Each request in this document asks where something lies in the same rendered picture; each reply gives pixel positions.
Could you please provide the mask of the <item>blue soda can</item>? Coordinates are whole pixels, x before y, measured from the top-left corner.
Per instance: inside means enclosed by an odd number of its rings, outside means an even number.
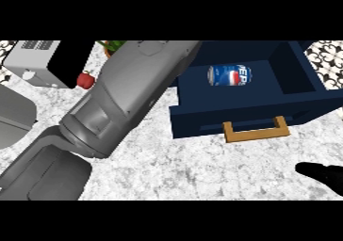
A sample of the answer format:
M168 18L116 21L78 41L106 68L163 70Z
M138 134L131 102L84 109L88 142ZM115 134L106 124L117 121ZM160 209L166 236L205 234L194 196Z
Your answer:
M252 82L252 69L244 65L218 65L209 67L209 83L215 87L246 86Z

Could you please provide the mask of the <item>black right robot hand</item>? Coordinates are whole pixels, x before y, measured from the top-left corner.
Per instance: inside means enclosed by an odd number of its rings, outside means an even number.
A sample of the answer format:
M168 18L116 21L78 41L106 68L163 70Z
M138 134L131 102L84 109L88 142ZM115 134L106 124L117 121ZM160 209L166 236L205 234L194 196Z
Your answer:
M327 185L343 197L343 167L302 162L296 165L296 171Z

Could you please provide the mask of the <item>grey and black appliance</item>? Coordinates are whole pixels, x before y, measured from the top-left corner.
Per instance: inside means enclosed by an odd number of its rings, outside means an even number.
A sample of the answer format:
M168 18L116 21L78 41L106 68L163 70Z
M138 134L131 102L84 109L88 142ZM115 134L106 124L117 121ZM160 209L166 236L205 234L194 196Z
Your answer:
M20 40L4 66L36 87L76 88L94 45L94 40Z

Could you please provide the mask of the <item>navy blue drawer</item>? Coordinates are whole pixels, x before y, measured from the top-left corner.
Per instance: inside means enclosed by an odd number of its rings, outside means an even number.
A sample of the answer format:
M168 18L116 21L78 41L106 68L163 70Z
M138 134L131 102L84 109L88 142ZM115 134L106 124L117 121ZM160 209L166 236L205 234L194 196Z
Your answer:
M171 107L174 137L221 134L315 120L343 106L343 89L328 90L306 58L308 40L206 40L179 76L179 104ZM252 69L243 87L215 87L209 68L241 64Z

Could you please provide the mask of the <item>red bell pepper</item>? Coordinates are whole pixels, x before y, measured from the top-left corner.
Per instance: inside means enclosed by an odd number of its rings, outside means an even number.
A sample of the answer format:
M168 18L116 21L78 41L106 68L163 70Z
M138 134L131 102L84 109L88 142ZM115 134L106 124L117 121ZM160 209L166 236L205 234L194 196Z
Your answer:
M78 85L84 89L91 89L95 84L95 77L89 74L88 71L84 71L78 77Z

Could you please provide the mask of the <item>potted green plant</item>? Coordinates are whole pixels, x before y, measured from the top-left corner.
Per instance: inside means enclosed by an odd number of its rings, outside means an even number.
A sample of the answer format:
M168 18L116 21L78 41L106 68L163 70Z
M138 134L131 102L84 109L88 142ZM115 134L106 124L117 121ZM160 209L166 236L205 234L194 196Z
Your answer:
M116 51L123 46L123 44L126 43L126 41L123 41L123 40L106 40L106 41L98 40L98 43L103 45L103 47L106 49L107 57L112 57L113 54L116 53Z

